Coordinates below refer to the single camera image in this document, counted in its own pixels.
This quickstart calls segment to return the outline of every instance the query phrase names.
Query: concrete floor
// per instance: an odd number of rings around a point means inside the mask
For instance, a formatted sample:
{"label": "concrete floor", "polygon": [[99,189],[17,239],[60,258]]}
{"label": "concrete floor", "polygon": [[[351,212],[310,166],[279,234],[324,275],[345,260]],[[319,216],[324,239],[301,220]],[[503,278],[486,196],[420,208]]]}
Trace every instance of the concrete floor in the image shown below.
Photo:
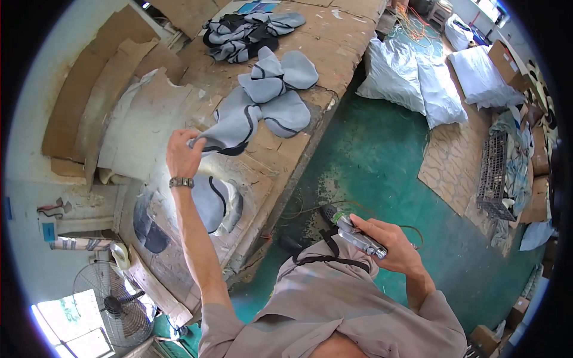
{"label": "concrete floor", "polygon": [[[524,232],[521,225],[504,258],[469,219],[457,215],[419,181],[418,170],[429,141],[425,118],[384,100],[358,97],[354,92],[363,80],[364,69],[359,66],[285,213],[300,211],[300,197],[304,209],[347,199],[363,208],[349,203],[341,206],[365,218],[417,227],[425,240],[419,251],[423,263],[466,333],[478,324],[495,328],[541,261],[544,247],[518,251]],[[274,239],[284,233],[309,245],[320,239],[322,227],[317,212],[303,213],[295,219],[281,219]],[[406,230],[408,238],[419,245],[417,234]],[[274,242],[254,279],[235,285],[231,301],[240,319],[249,322],[264,307],[278,269],[288,257]],[[404,275],[381,270],[375,283],[406,305]],[[196,351],[200,337],[196,325],[192,332],[186,340]]]}

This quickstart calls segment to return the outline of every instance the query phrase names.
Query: metal crate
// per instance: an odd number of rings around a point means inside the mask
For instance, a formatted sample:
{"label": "metal crate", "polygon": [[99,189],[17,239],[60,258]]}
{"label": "metal crate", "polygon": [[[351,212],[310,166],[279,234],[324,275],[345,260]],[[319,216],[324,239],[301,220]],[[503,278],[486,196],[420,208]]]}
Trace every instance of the metal crate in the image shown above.
{"label": "metal crate", "polygon": [[476,203],[492,218],[515,221],[516,218],[501,202],[507,166],[507,136],[503,132],[484,141]]}

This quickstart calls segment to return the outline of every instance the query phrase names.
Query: cardboard mat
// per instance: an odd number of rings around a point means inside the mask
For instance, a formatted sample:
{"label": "cardboard mat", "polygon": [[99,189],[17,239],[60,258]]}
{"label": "cardboard mat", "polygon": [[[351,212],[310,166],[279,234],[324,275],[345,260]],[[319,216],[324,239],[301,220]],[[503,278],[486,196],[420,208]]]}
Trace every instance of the cardboard mat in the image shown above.
{"label": "cardboard mat", "polygon": [[469,121],[442,124],[431,132],[418,178],[439,195],[459,216],[468,217],[488,236],[492,221],[476,206],[481,150],[488,137],[491,115],[465,102],[464,93],[449,60],[446,60]]}

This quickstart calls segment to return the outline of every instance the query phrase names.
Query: spray gun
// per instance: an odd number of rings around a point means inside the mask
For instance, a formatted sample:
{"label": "spray gun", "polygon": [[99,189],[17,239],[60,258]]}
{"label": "spray gun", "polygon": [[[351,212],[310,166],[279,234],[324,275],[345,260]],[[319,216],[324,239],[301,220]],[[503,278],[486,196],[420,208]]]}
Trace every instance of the spray gun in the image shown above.
{"label": "spray gun", "polygon": [[386,256],[388,252],[386,248],[355,227],[348,214],[344,211],[333,205],[323,206],[321,211],[325,218],[338,226],[338,235],[340,237],[370,256],[376,256],[379,259],[383,259]]}

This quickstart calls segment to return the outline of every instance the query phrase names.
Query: shirt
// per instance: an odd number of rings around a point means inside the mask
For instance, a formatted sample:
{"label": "shirt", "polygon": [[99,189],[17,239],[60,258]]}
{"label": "shirt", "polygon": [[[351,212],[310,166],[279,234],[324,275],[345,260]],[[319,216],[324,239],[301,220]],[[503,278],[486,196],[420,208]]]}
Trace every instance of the shirt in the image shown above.
{"label": "shirt", "polygon": [[[199,357],[306,358],[334,331],[353,340],[368,357],[462,357],[464,330],[441,291],[428,295],[418,313],[383,294],[372,281],[378,266],[346,240],[333,236],[341,258],[364,262],[363,269],[339,262],[280,268],[273,294],[245,325],[220,304],[202,307]],[[320,241],[307,256],[332,255]]]}

